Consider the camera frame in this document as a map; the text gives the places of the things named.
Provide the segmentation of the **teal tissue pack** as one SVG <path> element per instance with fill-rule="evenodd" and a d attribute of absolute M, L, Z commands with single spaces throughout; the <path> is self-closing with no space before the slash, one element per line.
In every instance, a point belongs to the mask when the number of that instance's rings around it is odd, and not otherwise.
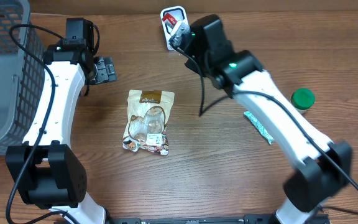
<path fill-rule="evenodd" d="M 274 142 L 274 138 L 264 128 L 262 123 L 250 112 L 245 111 L 244 116 L 254 125 L 260 135 L 271 145 Z"/>

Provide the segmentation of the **green lid jar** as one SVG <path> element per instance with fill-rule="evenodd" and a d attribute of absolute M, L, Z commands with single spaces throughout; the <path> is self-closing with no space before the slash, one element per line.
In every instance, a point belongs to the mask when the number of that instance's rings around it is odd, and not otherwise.
<path fill-rule="evenodd" d="M 292 105 L 303 114 L 314 105 L 315 95 L 308 88 L 299 88 L 293 92 L 290 101 Z"/>

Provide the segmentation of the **brown snack bag red label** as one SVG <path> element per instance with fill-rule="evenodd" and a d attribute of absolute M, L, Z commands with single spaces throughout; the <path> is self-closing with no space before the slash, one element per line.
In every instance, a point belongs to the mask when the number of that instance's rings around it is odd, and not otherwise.
<path fill-rule="evenodd" d="M 170 91 L 130 90 L 122 147 L 132 152 L 143 149 L 168 155 L 166 129 L 174 99 L 175 94 Z"/>

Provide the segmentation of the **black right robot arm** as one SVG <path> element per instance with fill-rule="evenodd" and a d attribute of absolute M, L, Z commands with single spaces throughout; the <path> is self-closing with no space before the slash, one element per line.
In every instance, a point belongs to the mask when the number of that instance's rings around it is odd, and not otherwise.
<path fill-rule="evenodd" d="M 295 173 L 284 183 L 284 204 L 271 223 L 306 223 L 328 198 L 349 183 L 352 149 L 314 128 L 288 101 L 269 72 L 248 50 L 236 52 L 220 18 L 192 25 L 177 21 L 170 45 L 187 57 L 186 67 L 250 111 L 285 153 Z"/>

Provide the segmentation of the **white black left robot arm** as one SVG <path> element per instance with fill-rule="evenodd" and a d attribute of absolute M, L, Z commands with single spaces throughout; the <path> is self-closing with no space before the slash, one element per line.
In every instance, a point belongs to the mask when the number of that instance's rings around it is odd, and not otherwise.
<path fill-rule="evenodd" d="M 24 203 L 60 215 L 64 223 L 111 223 L 108 210 L 87 191 L 86 170 L 71 150 L 76 103 L 90 86 L 113 82 L 109 57 L 97 56 L 98 27 L 84 18 L 69 18 L 66 34 L 37 58 L 44 85 L 31 127 L 18 146 L 8 147 L 6 165 L 14 180 L 6 205 L 12 223 L 15 195 Z"/>

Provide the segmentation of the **red stick packet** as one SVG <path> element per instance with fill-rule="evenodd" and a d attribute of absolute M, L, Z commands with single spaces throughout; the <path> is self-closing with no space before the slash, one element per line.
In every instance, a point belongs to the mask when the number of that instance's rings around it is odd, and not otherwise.
<path fill-rule="evenodd" d="M 162 21 L 165 23 L 167 27 L 171 29 L 173 29 L 178 22 L 170 13 L 166 13 L 162 17 Z"/>

